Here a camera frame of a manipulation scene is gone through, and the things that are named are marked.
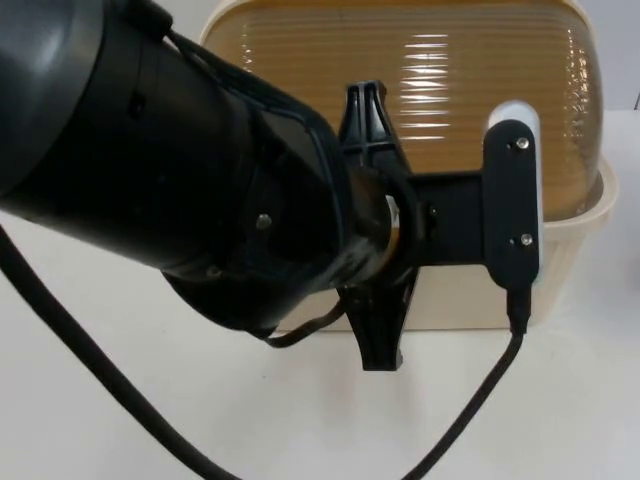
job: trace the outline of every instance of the plastic container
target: plastic container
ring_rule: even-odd
[[[617,179],[599,162],[602,97],[590,26],[573,4],[229,0],[201,43],[306,101],[336,129],[345,86],[382,80],[415,172],[479,168],[491,110],[513,99],[533,105],[547,222],[532,322],[548,317],[585,237],[617,199]],[[336,301],[335,292],[308,298],[281,329],[324,315]],[[407,329],[505,328],[505,308],[504,291],[482,266],[424,268]],[[350,327],[341,320],[332,329]]]

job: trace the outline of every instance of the black plastic part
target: black plastic part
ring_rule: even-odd
[[[349,87],[347,107],[340,128],[340,141],[352,166],[379,172],[387,191],[399,199],[401,225],[398,258],[391,260],[374,279],[364,285],[339,289],[351,327],[356,335],[367,371],[395,371],[402,364],[400,339],[418,271],[410,265],[412,244],[419,235],[415,197],[405,177],[409,166],[384,108],[386,89],[380,82],[362,82]]]
[[[388,265],[363,285],[339,289],[365,370],[383,371],[400,367],[400,338],[419,267],[485,265],[509,292],[509,314],[517,310],[525,325],[526,292],[540,268],[531,130],[518,121],[491,128],[480,171],[414,175],[385,110],[385,92],[380,82],[350,86],[340,129],[348,161],[378,172],[400,208],[400,238]],[[531,147],[516,148],[520,138]],[[514,333],[524,332],[516,327]]]
[[[529,148],[515,146],[520,138],[529,141]],[[540,271],[542,212],[536,168],[536,141],[524,123],[507,120],[487,132],[482,168],[484,264],[493,281],[507,291],[530,289]]]
[[[403,362],[400,340],[418,278],[413,269],[395,286],[363,285],[338,290],[356,335],[365,371],[395,372]]]
[[[115,0],[122,18],[150,40],[160,43],[171,31],[173,17],[152,0]]]

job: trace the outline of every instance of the screw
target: screw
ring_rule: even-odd
[[[516,140],[516,147],[518,147],[518,150],[527,150],[529,145],[529,139],[526,137],[521,137]]]
[[[520,237],[520,243],[522,243],[525,247],[530,247],[533,245],[533,237],[528,233],[525,233],[522,237]]]
[[[266,213],[261,214],[256,222],[256,228],[258,230],[267,230],[273,224],[273,220]]]
[[[211,278],[213,280],[222,277],[223,274],[224,274],[224,272],[222,270],[220,270],[220,268],[217,267],[216,265],[211,265],[209,267],[209,269],[207,270],[207,277],[209,277],[209,278]]]

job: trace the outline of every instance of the cable connector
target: cable connector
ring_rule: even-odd
[[[507,316],[511,333],[524,336],[531,318],[531,287],[507,292]]]

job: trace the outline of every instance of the white wall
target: white wall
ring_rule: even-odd
[[[157,0],[176,28],[197,38],[219,0]],[[595,30],[609,110],[632,109],[640,92],[640,2],[580,0]]]
[[[640,2],[580,0],[596,30],[605,104],[632,109],[640,92]]]

